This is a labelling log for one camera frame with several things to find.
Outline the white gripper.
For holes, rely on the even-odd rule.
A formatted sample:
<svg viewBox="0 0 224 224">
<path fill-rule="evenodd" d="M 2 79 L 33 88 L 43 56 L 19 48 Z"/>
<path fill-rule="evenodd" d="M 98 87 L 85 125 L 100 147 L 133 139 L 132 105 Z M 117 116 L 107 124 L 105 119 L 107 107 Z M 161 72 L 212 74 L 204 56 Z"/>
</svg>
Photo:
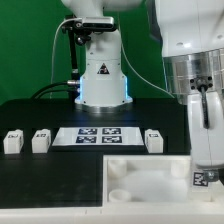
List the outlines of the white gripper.
<svg viewBox="0 0 224 224">
<path fill-rule="evenodd" d="M 188 96 L 188 124 L 191 142 L 191 157 L 197 167 L 215 169 L 224 167 L 224 111 L 217 92 L 206 94 L 209 127 L 204 127 L 201 95 Z M 205 170 L 207 182 L 217 182 L 217 170 Z"/>
</svg>

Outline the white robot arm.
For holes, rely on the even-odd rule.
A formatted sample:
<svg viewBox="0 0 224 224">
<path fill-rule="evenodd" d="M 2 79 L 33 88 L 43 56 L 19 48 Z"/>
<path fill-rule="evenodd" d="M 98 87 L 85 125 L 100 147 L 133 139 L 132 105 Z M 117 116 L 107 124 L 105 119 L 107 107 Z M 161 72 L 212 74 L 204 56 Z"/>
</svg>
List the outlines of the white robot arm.
<svg viewBox="0 0 224 224">
<path fill-rule="evenodd" d="M 88 109 L 130 103 L 121 71 L 121 34 L 105 11 L 129 10 L 146 1 L 162 38 L 169 90 L 187 106 L 191 156 L 208 182 L 224 168 L 224 0 L 61 0 L 76 16 L 86 70 L 75 103 Z"/>
</svg>

